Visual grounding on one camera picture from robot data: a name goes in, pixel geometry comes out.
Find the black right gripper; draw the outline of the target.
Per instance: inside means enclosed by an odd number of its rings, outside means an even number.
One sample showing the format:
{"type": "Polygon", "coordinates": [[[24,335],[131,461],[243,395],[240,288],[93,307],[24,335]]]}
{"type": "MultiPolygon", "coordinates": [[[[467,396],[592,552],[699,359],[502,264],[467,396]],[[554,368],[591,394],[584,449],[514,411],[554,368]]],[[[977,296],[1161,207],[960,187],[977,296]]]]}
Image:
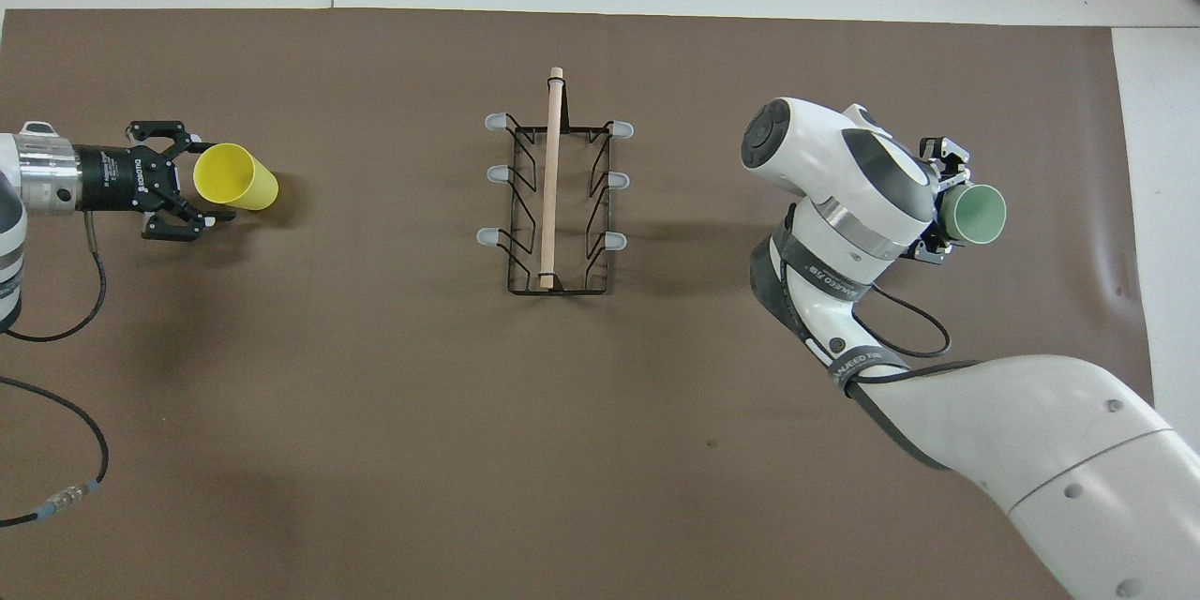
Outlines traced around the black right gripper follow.
{"type": "Polygon", "coordinates": [[[932,218],[914,241],[914,260],[943,265],[953,250],[966,245],[954,238],[944,240],[941,206],[943,188],[953,188],[971,180],[971,170],[966,166],[970,158],[968,151],[948,136],[926,136],[920,139],[919,161],[932,190],[932,218]]]}

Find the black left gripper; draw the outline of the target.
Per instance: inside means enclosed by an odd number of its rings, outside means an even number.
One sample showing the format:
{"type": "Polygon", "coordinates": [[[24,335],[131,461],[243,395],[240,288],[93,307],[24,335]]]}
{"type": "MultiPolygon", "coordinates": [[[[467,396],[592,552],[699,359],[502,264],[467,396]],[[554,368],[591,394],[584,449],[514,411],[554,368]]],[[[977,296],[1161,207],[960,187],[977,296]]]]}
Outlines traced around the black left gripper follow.
{"type": "Polygon", "coordinates": [[[134,146],[76,144],[79,190],[78,211],[143,212],[142,238],[169,242],[194,242],[220,223],[235,220],[233,210],[202,211],[179,196],[178,170],[172,160],[184,154],[204,154],[214,146],[190,133],[184,121],[142,120],[128,122],[134,146]],[[163,154],[146,146],[149,139],[172,140],[163,154]]]}

